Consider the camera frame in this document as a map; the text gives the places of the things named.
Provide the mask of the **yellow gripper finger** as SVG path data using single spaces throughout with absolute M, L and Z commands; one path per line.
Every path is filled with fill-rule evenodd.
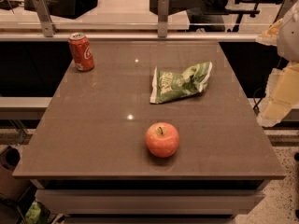
M 274 68 L 265 91 L 257 121 L 261 126 L 273 127 L 299 104 L 299 63 L 288 63 L 282 70 Z
M 279 19 L 271 24 L 267 30 L 257 36 L 256 41 L 266 46 L 275 46 L 277 44 L 278 30 L 281 23 L 282 19 Z

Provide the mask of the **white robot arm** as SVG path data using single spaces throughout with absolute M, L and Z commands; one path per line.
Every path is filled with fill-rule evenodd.
M 299 6 L 295 2 L 256 41 L 276 46 L 278 56 L 288 61 L 282 70 L 273 68 L 260 102 L 257 121 L 261 126 L 280 123 L 299 104 Z

